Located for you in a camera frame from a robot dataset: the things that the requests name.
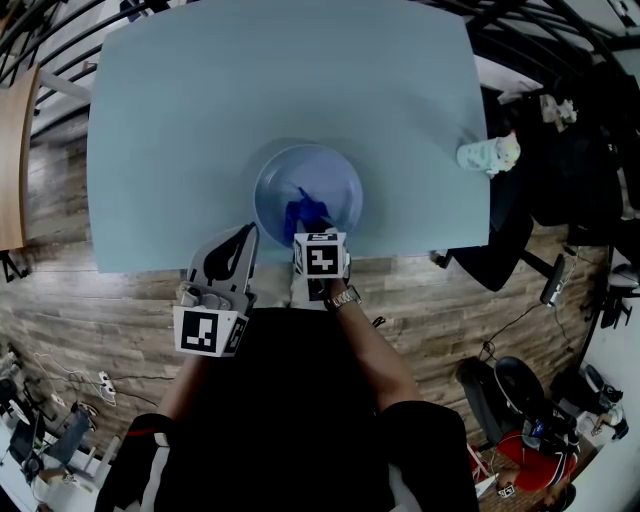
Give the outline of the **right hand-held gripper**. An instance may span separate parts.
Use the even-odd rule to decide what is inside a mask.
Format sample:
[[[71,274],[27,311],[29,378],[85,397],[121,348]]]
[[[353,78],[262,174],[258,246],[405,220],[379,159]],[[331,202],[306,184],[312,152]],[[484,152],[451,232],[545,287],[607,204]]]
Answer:
[[[346,247],[346,234],[339,232],[326,219],[322,220],[324,233],[312,233],[305,222],[298,221],[294,235],[294,267],[308,279],[343,278],[350,263]]]

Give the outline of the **blue cloth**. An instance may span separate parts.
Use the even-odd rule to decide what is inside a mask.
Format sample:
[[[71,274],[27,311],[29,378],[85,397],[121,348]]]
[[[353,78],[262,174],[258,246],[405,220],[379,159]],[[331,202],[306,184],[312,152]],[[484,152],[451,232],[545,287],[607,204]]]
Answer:
[[[287,243],[294,241],[298,232],[298,221],[302,220],[313,230],[312,233],[324,233],[322,220],[330,222],[328,209],[324,202],[314,200],[302,187],[298,188],[301,198],[289,201],[285,209],[283,237]]]

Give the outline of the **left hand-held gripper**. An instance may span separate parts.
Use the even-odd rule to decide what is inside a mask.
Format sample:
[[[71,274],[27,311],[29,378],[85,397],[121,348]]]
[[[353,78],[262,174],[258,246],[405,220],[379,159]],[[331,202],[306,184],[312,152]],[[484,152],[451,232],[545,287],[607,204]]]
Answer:
[[[215,358],[236,355],[256,302],[256,295],[246,292],[259,237],[259,228],[252,222],[219,233],[196,251],[189,282],[181,283],[179,301],[173,307],[178,352]]]

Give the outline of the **black stand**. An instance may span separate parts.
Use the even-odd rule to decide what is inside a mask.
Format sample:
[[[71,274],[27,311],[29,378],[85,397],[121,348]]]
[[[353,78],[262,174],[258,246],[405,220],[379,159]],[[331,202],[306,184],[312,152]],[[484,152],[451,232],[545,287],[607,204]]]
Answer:
[[[579,309],[581,312],[591,311],[584,318],[586,322],[589,322],[597,315],[601,315],[600,327],[602,329],[616,328],[621,315],[626,316],[625,324],[629,323],[633,307],[626,306],[625,300],[635,298],[640,298],[640,292],[635,292],[631,288],[599,288],[593,291],[591,298],[586,304],[582,304]]]

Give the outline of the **person's right forearm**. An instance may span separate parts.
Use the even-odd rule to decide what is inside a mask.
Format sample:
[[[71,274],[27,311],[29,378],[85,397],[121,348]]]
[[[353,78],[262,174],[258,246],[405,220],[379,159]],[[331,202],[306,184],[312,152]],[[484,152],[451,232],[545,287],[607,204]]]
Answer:
[[[361,307],[349,302],[339,307],[335,315],[372,390],[377,409],[382,412],[396,403],[420,401],[410,368]]]

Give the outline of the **black bag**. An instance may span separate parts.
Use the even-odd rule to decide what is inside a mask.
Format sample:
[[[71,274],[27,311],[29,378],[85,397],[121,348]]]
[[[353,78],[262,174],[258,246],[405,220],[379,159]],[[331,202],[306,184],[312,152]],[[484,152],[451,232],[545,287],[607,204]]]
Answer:
[[[623,391],[592,365],[558,373],[550,390],[551,399],[575,418],[578,433],[594,447],[620,441],[628,434]]]

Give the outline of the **white patterned plush toy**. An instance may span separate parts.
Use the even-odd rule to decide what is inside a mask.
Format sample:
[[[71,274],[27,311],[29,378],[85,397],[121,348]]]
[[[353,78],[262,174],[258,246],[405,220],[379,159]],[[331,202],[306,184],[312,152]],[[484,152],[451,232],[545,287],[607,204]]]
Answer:
[[[478,171],[493,177],[510,171],[521,155],[516,132],[503,137],[461,145],[456,151],[458,165],[466,170]]]

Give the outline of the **silver wristwatch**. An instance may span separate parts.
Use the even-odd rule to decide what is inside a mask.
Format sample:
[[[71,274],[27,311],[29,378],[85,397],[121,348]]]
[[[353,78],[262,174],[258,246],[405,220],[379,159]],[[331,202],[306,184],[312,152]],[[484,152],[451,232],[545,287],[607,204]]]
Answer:
[[[325,299],[324,305],[328,311],[338,311],[341,307],[349,303],[360,304],[362,302],[360,294],[353,285],[348,285],[339,293],[331,292]]]

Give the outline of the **person's light trousers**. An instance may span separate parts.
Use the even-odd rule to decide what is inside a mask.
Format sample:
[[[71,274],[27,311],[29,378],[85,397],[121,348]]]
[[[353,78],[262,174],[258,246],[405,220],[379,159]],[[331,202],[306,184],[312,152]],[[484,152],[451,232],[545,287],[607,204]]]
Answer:
[[[311,300],[308,280],[294,270],[292,263],[256,265],[250,291],[257,297],[255,308],[326,310],[323,294]]]

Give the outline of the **big light blue plate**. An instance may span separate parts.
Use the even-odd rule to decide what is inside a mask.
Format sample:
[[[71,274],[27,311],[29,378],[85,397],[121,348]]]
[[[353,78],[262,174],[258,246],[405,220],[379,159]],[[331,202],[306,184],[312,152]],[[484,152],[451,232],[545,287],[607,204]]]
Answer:
[[[346,157],[318,144],[283,149],[264,164],[255,182],[254,210],[261,229],[277,244],[283,237],[285,209],[298,201],[302,187],[314,200],[325,203],[330,223],[349,233],[356,227],[363,206],[359,176]]]

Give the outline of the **small white bouquet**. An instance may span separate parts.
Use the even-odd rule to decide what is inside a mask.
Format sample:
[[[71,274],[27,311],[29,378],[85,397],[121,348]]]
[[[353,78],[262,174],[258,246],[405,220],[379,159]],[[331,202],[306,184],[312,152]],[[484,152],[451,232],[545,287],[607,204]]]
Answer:
[[[577,111],[571,100],[558,103],[552,95],[544,94],[539,97],[539,105],[542,121],[553,125],[559,133],[577,121]]]

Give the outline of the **light blue table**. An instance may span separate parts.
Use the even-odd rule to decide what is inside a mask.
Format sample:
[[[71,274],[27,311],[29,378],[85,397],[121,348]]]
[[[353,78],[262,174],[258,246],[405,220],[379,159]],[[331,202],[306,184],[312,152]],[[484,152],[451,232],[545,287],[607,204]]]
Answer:
[[[0,36],[0,86],[32,67],[80,79],[91,73],[150,88],[185,85],[228,69],[257,70],[300,56],[363,76],[396,72],[413,59],[433,70],[477,54],[543,81],[581,75],[595,57],[640,50],[640,29],[616,35],[583,19],[565,0],[121,0],[126,8],[57,46],[51,40],[105,0],[85,0],[61,18],[59,4],[32,0]]]

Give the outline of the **black office chair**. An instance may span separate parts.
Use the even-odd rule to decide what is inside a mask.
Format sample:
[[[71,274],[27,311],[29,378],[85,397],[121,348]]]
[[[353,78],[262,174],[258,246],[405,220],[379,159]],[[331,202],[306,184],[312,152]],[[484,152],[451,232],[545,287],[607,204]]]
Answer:
[[[451,260],[458,264],[486,289],[501,290],[520,261],[546,278],[540,294],[540,302],[545,304],[545,294],[559,281],[565,270],[565,258],[558,254],[553,265],[526,249],[534,227],[528,205],[519,201],[512,205],[499,229],[491,228],[488,244],[467,248],[448,249],[444,254],[429,253],[430,260],[446,269]]]
[[[541,453],[580,452],[576,419],[545,396],[524,361],[502,357],[489,365],[467,358],[460,362],[456,379],[491,446],[518,430],[525,446]]]
[[[562,133],[542,121],[539,97],[571,100],[577,121]],[[600,62],[577,78],[522,94],[504,105],[522,149],[515,168],[531,216],[541,225],[608,231],[623,214],[620,180],[640,207],[640,86]]]

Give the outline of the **person's black shirt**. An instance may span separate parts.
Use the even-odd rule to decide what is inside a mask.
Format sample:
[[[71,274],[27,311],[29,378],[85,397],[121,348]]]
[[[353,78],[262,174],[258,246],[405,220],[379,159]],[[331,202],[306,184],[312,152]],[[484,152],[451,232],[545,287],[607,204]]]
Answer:
[[[380,412],[335,313],[256,310],[187,417],[133,420],[95,512],[479,512],[460,415]]]

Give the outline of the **person's left forearm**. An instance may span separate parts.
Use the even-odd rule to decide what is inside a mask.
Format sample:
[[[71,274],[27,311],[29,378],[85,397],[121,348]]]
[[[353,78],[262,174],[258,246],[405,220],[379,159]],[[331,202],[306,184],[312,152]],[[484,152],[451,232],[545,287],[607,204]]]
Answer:
[[[212,362],[206,356],[188,355],[162,397],[157,413],[176,422],[187,417],[208,379]]]

